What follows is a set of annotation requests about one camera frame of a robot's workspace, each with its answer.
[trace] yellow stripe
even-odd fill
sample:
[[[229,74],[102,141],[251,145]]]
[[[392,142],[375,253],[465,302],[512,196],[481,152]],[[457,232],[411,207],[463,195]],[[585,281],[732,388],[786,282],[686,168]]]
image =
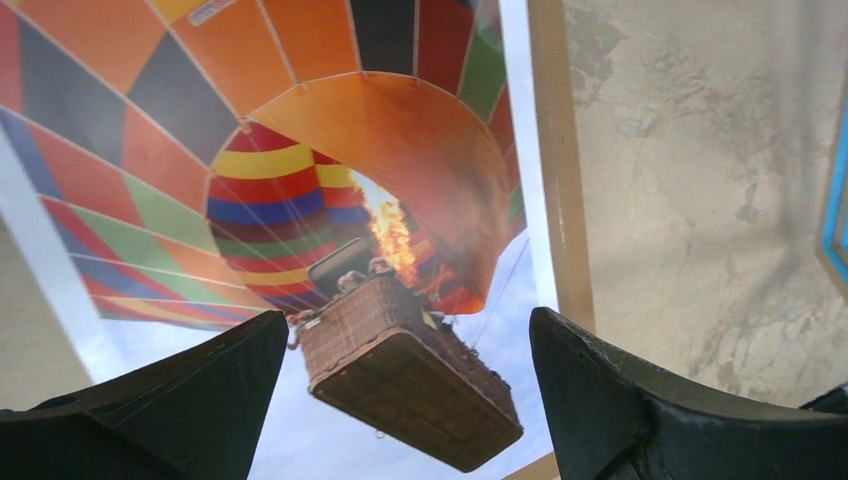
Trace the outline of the yellow stripe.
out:
[[[288,270],[285,272],[257,273],[239,271],[236,274],[246,285],[286,286],[292,283],[301,283],[309,280],[306,275],[307,268]]]
[[[291,175],[313,165],[309,147],[292,145],[271,152],[224,151],[212,168],[221,177],[261,180]]]
[[[356,186],[350,169],[344,165],[316,165],[318,183],[325,188],[348,188]]]
[[[201,323],[203,320],[198,319],[197,317],[190,317],[187,315],[182,315],[176,312],[172,312],[170,310],[165,310],[159,308],[155,305],[151,305],[144,300],[140,300],[138,298],[120,298],[120,297],[103,297],[109,300],[112,303],[118,304],[124,308],[129,308],[130,310],[135,310],[139,313],[144,313],[147,315],[153,315],[155,317],[164,318],[167,320],[174,320],[179,322],[189,322],[189,323]]]
[[[174,23],[206,3],[206,0],[152,0],[152,3],[168,23]]]
[[[418,242],[417,245],[413,245],[410,250],[412,250],[412,254],[417,257],[418,255],[424,253],[428,248],[430,248],[430,240],[427,240],[425,238],[424,240]]]

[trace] person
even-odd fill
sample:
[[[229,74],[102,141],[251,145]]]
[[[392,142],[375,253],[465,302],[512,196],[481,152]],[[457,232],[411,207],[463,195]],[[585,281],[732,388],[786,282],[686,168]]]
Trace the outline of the person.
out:
[[[418,300],[418,303],[424,310],[430,311],[434,309],[433,303],[430,302],[430,296],[427,295],[427,292],[424,292],[423,290],[417,290],[413,292],[412,295],[415,297],[416,300]]]
[[[374,257],[368,262],[369,275],[396,275],[397,271],[385,257]]]
[[[356,270],[351,270],[339,277],[339,281],[336,283],[336,286],[338,287],[339,292],[347,293],[364,283],[367,279],[368,277],[361,274],[360,272],[357,272]]]
[[[315,316],[315,311],[311,309],[303,310],[289,316],[287,319],[289,325],[294,327],[294,342],[287,343],[286,348],[294,350],[300,345],[300,329]]]

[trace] beige wall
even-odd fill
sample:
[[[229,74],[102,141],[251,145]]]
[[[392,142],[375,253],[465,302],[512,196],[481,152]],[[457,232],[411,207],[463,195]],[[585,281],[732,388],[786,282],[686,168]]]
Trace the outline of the beige wall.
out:
[[[26,410],[90,384],[0,220],[0,408]]]

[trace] sticker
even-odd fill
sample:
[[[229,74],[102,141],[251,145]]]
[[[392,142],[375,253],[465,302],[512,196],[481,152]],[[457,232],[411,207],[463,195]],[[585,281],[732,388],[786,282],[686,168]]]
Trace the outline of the sticker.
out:
[[[436,322],[433,321],[433,317],[431,317],[430,314],[427,313],[426,311],[424,311],[423,309],[421,310],[421,317],[422,317],[422,320],[424,320],[424,323],[426,323],[428,327],[432,328],[433,330],[435,330],[437,328]]]
[[[310,328],[314,327],[315,325],[318,325],[319,323],[321,323],[321,319],[316,318],[315,320],[310,320],[309,323],[303,326],[303,328],[309,330]]]
[[[236,0],[209,0],[189,13],[188,21],[196,27],[234,3]]]

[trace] balloon envelope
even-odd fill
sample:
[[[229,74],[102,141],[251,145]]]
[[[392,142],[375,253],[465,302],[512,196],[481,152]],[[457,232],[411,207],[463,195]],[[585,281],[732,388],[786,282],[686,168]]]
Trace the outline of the balloon envelope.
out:
[[[320,307],[306,268],[383,241],[356,175],[448,312],[524,228],[496,0],[19,0],[0,32],[0,122],[105,317]]]

